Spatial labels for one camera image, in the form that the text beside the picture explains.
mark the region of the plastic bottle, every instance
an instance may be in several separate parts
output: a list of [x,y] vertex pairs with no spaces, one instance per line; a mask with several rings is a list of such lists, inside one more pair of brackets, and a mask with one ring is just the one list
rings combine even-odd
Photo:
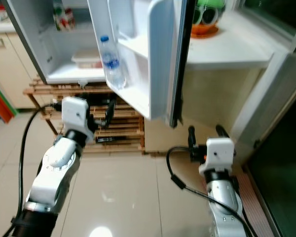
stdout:
[[122,89],[126,85],[126,78],[120,67],[116,47],[108,36],[101,36],[101,43],[100,52],[107,80],[117,89]]

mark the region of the blue bottle cap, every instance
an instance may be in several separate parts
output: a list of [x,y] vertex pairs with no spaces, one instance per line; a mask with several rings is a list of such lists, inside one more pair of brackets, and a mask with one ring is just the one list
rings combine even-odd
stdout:
[[108,41],[109,37],[108,36],[101,36],[101,42]]

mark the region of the food container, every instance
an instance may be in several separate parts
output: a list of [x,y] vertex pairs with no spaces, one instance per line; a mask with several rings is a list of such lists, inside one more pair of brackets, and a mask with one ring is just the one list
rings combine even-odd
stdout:
[[102,62],[98,49],[83,49],[77,51],[71,58],[79,68],[101,68]]

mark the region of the tiled floor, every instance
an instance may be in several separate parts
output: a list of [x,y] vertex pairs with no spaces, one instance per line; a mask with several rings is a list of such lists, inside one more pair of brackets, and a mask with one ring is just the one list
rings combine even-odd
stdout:
[[[0,121],[0,236],[17,208],[18,158],[28,118],[19,115],[8,125]],[[26,143],[25,195],[52,141],[47,124],[36,118]],[[180,157],[172,161],[187,183],[204,189],[197,165]],[[165,158],[137,153],[87,154],[72,179],[52,236],[104,237],[90,234],[106,227],[113,237],[207,237],[210,224],[207,202],[172,183]]]

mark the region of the white countertop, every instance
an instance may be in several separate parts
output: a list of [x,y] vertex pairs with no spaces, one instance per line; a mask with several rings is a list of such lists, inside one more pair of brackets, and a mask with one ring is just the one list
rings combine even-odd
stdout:
[[[0,15],[5,14],[5,11],[0,11]],[[15,32],[13,24],[11,23],[10,19],[5,19],[0,22],[0,33],[11,33]]]

